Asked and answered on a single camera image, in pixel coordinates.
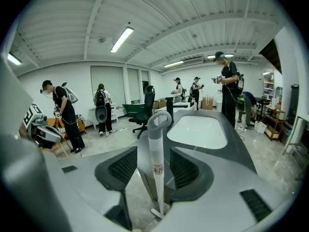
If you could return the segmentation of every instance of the white tube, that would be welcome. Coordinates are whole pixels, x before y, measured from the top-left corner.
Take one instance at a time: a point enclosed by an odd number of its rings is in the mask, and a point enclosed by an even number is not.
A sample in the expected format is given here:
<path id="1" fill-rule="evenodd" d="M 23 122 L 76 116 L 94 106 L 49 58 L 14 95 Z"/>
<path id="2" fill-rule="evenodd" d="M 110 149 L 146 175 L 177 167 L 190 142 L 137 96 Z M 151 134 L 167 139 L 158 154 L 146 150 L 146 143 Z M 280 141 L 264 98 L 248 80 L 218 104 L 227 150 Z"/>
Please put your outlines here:
<path id="1" fill-rule="evenodd" d="M 163 217 L 164 211 L 164 155 L 163 155 L 163 138 L 150 139 L 150 157 L 153 164 L 153 174 L 155 179 L 155 187 L 158 196 L 160 214 Z"/>

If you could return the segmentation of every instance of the black office chair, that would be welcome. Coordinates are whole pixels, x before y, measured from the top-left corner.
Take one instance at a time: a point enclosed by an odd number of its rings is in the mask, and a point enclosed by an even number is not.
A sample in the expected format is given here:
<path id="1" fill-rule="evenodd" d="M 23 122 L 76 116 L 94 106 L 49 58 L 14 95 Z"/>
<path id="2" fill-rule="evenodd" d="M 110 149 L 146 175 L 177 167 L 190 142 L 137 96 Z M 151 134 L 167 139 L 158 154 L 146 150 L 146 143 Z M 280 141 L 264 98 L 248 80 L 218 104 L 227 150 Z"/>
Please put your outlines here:
<path id="1" fill-rule="evenodd" d="M 147 130 L 148 120 L 153 115 L 154 101 L 155 101 L 154 86 L 147 86 L 145 88 L 144 110 L 142 112 L 135 114 L 135 116 L 133 118 L 129 119 L 129 122 L 134 122 L 134 123 L 137 123 L 138 125 L 142 125 L 142 127 L 139 127 L 139 128 L 136 128 L 136 129 L 133 130 L 133 133 L 135 133 L 135 131 L 140 130 L 140 132 L 137 136 L 137 139 L 140 138 L 140 135 L 143 133 L 143 131 Z"/>

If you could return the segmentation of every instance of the cardboard box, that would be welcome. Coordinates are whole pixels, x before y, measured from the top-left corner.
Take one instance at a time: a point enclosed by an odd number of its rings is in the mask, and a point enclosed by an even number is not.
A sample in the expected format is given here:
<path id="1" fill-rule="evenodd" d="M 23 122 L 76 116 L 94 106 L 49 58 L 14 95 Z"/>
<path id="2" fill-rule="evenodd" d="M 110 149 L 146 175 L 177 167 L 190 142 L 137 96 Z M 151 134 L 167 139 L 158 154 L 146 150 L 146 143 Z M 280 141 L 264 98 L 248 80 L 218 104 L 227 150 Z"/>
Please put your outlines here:
<path id="1" fill-rule="evenodd" d="M 159 104 L 159 108 L 166 107 L 166 101 L 161 101 L 161 102 L 159 101 L 158 104 Z"/>
<path id="2" fill-rule="evenodd" d="M 156 108 L 156 109 L 159 108 L 159 102 L 158 101 L 154 102 L 154 108 Z"/>
<path id="3" fill-rule="evenodd" d="M 213 109 L 213 97 L 212 96 L 203 97 L 202 109 L 205 109 L 205 110 Z"/>

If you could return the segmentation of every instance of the office chair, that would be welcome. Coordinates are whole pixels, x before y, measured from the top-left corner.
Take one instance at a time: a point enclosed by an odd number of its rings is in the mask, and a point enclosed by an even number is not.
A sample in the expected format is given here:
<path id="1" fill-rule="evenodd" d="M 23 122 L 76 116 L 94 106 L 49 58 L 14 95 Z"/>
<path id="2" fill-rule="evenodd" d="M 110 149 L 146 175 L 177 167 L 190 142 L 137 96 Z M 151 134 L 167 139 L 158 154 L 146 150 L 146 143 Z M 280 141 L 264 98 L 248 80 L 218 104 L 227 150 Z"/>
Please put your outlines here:
<path id="1" fill-rule="evenodd" d="M 135 131 L 140 130 L 137 136 L 137 139 L 140 138 L 140 135 L 143 133 L 143 131 L 147 130 L 147 126 L 146 126 L 147 122 L 149 118 L 153 115 L 154 101 L 155 101 L 154 86 L 147 86 L 145 88 L 144 110 L 142 112 L 138 112 L 137 114 L 135 114 L 133 118 L 129 119 L 129 122 L 134 122 L 134 123 L 137 123 L 138 125 L 142 125 L 142 127 L 139 127 L 133 130 L 133 133 L 135 133 Z"/>

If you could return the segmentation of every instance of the white wall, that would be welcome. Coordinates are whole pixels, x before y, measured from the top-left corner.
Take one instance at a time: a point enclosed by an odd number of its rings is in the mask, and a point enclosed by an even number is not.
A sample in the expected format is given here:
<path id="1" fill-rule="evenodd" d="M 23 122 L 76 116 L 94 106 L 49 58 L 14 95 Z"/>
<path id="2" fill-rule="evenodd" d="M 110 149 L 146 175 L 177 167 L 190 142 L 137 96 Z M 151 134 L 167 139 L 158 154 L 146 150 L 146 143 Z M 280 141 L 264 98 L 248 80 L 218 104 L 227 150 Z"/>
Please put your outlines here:
<path id="1" fill-rule="evenodd" d="M 54 117 L 54 102 L 40 93 L 42 82 L 51 80 L 54 86 L 67 82 L 67 85 L 76 92 L 79 98 L 79 101 L 73 105 L 75 112 L 87 118 L 88 109 L 94 106 L 90 74 L 90 66 L 93 65 L 93 62 L 61 64 L 29 72 L 19 76 L 18 79 L 26 92 L 33 98 L 33 103 L 36 103 L 47 117 Z M 95 65 L 108 66 L 108 63 L 95 62 Z M 158 92 L 160 92 L 162 82 L 158 78 L 160 77 L 159 72 L 147 69 L 144 71 L 150 71 L 152 83 L 155 87 L 159 87 Z M 91 125 L 90 121 L 86 122 L 86 126 L 88 125 Z"/>
<path id="2" fill-rule="evenodd" d="M 281 110 L 287 115 L 291 100 L 291 85 L 299 84 L 298 69 L 294 54 L 293 35 L 289 26 L 283 27 L 275 37 L 281 71 L 282 71 L 282 104 Z"/>
<path id="3" fill-rule="evenodd" d="M 245 86 L 244 91 L 251 92 L 256 97 L 263 95 L 263 80 L 261 66 L 237 66 L 241 74 L 244 74 Z M 213 83 L 212 77 L 216 77 L 221 74 L 222 66 L 207 66 L 199 68 L 191 68 L 183 71 L 171 72 L 163 75 L 163 83 L 165 89 L 162 97 L 171 96 L 171 92 L 176 89 L 176 83 L 173 81 L 176 77 L 181 79 L 183 88 L 187 89 L 186 96 L 189 95 L 189 89 L 194 82 L 196 76 L 200 77 L 200 84 L 204 84 L 202 96 L 213 96 L 215 100 L 222 100 L 221 93 L 218 92 L 221 89 L 219 84 Z"/>

